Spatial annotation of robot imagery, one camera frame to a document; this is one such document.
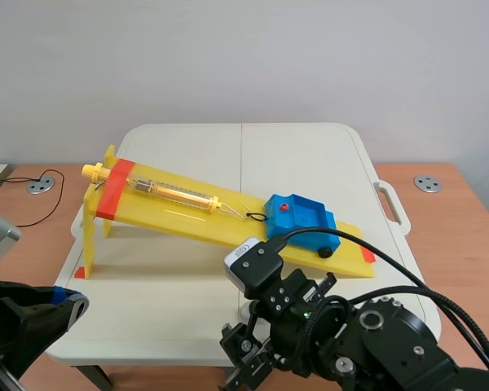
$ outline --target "wooden desk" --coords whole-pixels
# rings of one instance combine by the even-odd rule
[[[14,176],[37,176],[48,166],[22,166]],[[381,179],[391,183],[412,222],[409,244],[428,285],[461,305],[489,337],[489,213],[460,173],[449,164],[377,165]],[[22,229],[21,241],[0,262],[0,279],[31,285],[52,285],[73,244],[70,225],[88,182],[80,166],[57,166],[65,175],[62,202],[45,222]],[[413,178],[430,174],[443,181],[443,190],[418,190]],[[51,211],[58,191],[30,196],[24,183],[0,188],[0,214],[16,224],[38,220]],[[440,345],[460,365],[481,367],[456,329],[443,318]],[[207,367],[105,367],[116,389],[215,390],[222,371]],[[29,390],[96,391],[73,368],[40,357],[22,378]],[[304,380],[274,373],[262,386],[270,391],[335,390],[315,377]]]

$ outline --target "clear plastic tube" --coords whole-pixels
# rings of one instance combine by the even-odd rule
[[[218,197],[215,195],[188,190],[183,187],[153,181],[137,175],[130,174],[127,178],[127,185],[150,196],[208,210],[209,212],[213,212],[216,208],[221,207],[221,204],[218,202]]]

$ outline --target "white table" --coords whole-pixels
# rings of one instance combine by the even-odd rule
[[[368,242],[420,276],[405,240],[411,226],[398,197],[378,179],[359,136],[344,125],[145,125],[126,135],[117,155],[264,199],[296,193],[320,200],[337,220],[358,226]],[[387,194],[399,223],[386,218],[377,189]],[[72,228],[78,239],[56,284],[83,292],[91,305],[47,353],[81,368],[228,366],[218,344],[220,330],[224,323],[240,321],[244,302],[222,273],[230,250],[117,224],[108,239],[97,230],[91,279],[75,279],[82,263],[80,216]],[[286,265],[285,274],[294,267]],[[409,284],[382,260],[374,267],[374,279],[340,279],[333,293],[350,298]],[[323,276],[320,270],[303,270],[309,278]],[[413,295],[397,297],[438,339],[440,320],[433,303]],[[266,337],[267,329],[259,327],[257,336]],[[97,373],[88,375],[98,380]],[[107,387],[101,379],[96,383]]]

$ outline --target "white wall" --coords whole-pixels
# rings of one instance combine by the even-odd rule
[[[374,160],[454,161],[489,208],[489,1],[0,0],[0,161],[242,121],[341,122]]]

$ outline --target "blue toy car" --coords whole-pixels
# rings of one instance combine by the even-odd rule
[[[267,216],[267,238],[309,226],[336,229],[335,217],[324,204],[296,194],[282,197],[274,194],[264,205]],[[308,232],[294,236],[289,243],[316,251],[321,258],[331,257],[341,241],[338,236]]]

